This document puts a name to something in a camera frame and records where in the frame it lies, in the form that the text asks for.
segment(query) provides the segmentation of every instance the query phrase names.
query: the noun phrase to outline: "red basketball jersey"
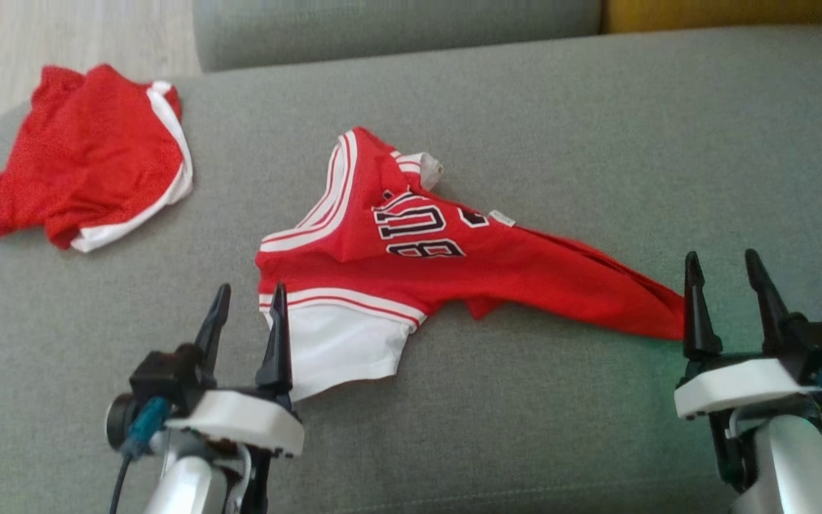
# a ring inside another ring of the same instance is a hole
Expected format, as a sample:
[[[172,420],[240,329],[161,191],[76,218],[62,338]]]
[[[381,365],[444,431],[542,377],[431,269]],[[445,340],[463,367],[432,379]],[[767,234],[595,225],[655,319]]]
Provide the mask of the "red basketball jersey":
[[[427,153],[403,156],[369,131],[339,137],[323,198],[262,240],[260,309],[288,287],[295,387],[395,373],[407,334],[449,300],[475,318],[502,302],[630,334],[680,339],[681,296],[579,241],[482,215],[430,192]]]

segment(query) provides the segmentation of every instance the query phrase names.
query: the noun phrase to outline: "yellow cushion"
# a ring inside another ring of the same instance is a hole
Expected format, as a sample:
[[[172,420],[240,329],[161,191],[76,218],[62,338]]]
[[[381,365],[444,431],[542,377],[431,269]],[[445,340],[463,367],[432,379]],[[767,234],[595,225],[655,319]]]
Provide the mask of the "yellow cushion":
[[[602,30],[764,24],[822,24],[822,0],[606,0]]]

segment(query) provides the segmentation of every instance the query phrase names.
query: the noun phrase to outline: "jersey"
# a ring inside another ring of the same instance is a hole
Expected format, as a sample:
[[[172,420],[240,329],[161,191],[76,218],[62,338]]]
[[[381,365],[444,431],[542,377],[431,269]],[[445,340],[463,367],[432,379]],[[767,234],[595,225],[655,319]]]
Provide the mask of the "jersey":
[[[682,337],[683,301],[671,289],[579,241],[434,195],[441,173],[428,153],[404,156],[355,128],[339,137],[310,213],[263,238],[260,310],[286,284],[294,400],[395,374],[407,336],[450,300],[474,318],[517,302]]]
[[[0,237],[42,226],[62,250],[124,237],[193,188],[168,82],[135,84],[109,65],[46,66],[0,173]]]

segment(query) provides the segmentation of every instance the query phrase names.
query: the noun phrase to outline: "grey sofa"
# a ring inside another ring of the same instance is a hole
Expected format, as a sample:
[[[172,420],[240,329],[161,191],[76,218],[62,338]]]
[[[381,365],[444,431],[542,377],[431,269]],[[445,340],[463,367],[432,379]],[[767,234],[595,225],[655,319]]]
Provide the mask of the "grey sofa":
[[[203,67],[363,48],[357,33],[326,45],[317,29],[337,27],[309,14],[276,32],[247,5],[196,1]],[[545,4],[498,39],[461,39],[491,46],[173,81],[190,198],[92,254],[60,253],[39,231],[0,240],[0,512],[105,510],[118,467],[105,407],[148,351],[191,341],[222,282],[234,296],[218,377],[250,383],[267,335],[258,242],[322,194],[333,140],[352,126],[440,159],[438,194],[579,238],[675,289],[698,251],[733,351],[759,346],[747,247],[789,307],[822,319],[822,26],[506,44],[531,27],[538,39],[597,31],[597,3],[568,5],[581,10]],[[398,26],[410,12],[386,11]],[[451,16],[438,33],[478,19]],[[249,24],[255,40],[235,49]],[[317,46],[300,46],[310,29]],[[25,111],[0,120],[0,167]],[[297,405],[305,455],[273,466],[270,512],[724,512],[734,492],[707,424],[674,413],[683,365],[673,342],[521,306],[480,322],[447,306],[408,341],[397,377]],[[134,466],[121,511],[143,508],[157,472],[154,459]]]

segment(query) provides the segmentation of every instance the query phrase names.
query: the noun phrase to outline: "black lettering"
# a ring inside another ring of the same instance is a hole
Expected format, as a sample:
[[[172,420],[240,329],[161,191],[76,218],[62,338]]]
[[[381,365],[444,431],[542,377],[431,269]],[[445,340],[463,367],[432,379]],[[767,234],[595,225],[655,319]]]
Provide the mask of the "black lettering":
[[[446,219],[436,206],[406,208],[404,211],[391,213],[374,211],[379,237],[394,238],[415,234],[428,234],[446,228]]]
[[[459,208],[459,216],[462,221],[464,221],[465,224],[471,228],[486,227],[490,225],[487,218],[484,218],[482,215],[474,211],[466,211],[463,208]]]
[[[456,244],[456,241],[444,240],[438,241],[415,241],[414,243],[399,243],[390,244],[385,247],[388,253],[394,253],[401,257],[464,257],[462,248]]]

